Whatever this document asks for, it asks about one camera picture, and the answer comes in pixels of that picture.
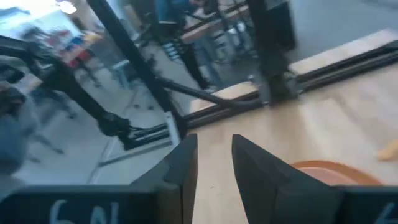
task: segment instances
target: blue shirt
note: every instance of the blue shirt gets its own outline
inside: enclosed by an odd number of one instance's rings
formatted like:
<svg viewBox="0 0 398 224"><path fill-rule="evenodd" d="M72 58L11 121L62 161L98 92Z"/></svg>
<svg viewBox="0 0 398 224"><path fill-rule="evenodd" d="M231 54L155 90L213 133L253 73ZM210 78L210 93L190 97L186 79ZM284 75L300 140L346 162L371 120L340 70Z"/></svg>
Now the blue shirt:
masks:
<svg viewBox="0 0 398 224"><path fill-rule="evenodd" d="M185 26L185 12L197 10L189 0L155 0L155 9L160 23L177 23Z"/></svg>

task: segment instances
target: black plastic part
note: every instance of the black plastic part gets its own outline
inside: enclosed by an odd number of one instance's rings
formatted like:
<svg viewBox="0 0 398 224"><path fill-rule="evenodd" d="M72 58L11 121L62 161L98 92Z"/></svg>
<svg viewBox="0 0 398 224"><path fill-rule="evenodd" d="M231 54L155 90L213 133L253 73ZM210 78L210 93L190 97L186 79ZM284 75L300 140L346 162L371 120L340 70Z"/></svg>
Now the black plastic part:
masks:
<svg viewBox="0 0 398 224"><path fill-rule="evenodd" d="M330 224L343 194L286 164L240 135L233 136L236 182L249 224Z"/></svg>
<svg viewBox="0 0 398 224"><path fill-rule="evenodd" d="M397 186L337 186L335 188L344 193L336 223L398 223Z"/></svg>
<svg viewBox="0 0 398 224"><path fill-rule="evenodd" d="M34 186L0 203L0 223L192 222L197 185L197 136L186 137L130 186Z"/></svg>

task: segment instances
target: orange object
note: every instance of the orange object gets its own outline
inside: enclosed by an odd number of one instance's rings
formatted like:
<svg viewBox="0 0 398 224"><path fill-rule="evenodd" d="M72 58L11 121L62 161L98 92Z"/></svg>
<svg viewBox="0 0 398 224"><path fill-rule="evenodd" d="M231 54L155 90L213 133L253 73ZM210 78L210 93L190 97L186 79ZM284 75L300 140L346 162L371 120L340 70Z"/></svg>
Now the orange object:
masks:
<svg viewBox="0 0 398 224"><path fill-rule="evenodd" d="M398 140L390 143L385 149L380 150L377 158L381 161L398 159Z"/></svg>
<svg viewBox="0 0 398 224"><path fill-rule="evenodd" d="M328 185L382 185L354 167L331 161L303 161L292 166Z"/></svg>

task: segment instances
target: orange bowl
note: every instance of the orange bowl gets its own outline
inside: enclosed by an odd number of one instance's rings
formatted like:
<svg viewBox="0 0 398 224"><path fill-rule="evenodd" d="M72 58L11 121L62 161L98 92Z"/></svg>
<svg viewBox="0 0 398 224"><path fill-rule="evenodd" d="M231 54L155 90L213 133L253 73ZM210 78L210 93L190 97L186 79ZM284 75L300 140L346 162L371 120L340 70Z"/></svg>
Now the orange bowl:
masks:
<svg viewBox="0 0 398 224"><path fill-rule="evenodd" d="M328 185L382 185L353 167L331 161L302 161L292 166Z"/></svg>

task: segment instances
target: wooden tabletop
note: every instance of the wooden tabletop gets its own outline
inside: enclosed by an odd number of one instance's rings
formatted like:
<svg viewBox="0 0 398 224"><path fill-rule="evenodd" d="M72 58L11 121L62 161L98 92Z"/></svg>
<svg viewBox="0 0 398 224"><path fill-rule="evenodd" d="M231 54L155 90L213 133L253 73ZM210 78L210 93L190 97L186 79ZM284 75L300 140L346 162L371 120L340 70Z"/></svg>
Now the wooden tabletop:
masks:
<svg viewBox="0 0 398 224"><path fill-rule="evenodd" d="M249 14L249 8L247 6L241 6L239 8L239 11L242 14L242 16L247 16ZM239 15L238 10L234 10L234 11L227 13L226 18L230 22L236 22L241 19L241 16ZM223 28L223 24L221 23L221 20L216 19L216 20L208 22L194 30L191 30L190 32L184 33L184 35L182 35L181 38L182 38L183 42L185 42L186 44L189 44L189 43L196 41L199 38L202 38L206 34L218 31L222 28Z"/></svg>
<svg viewBox="0 0 398 224"><path fill-rule="evenodd" d="M383 30L292 64L298 74L337 62L398 39ZM244 224L234 178L231 140L241 134L285 162L326 160L354 167L398 184L398 162L381 162L378 150L398 139L398 64L306 93L299 100L261 108L198 128L198 183L193 223ZM216 93L235 98L255 91L240 83ZM191 111L209 106L202 100Z"/></svg>

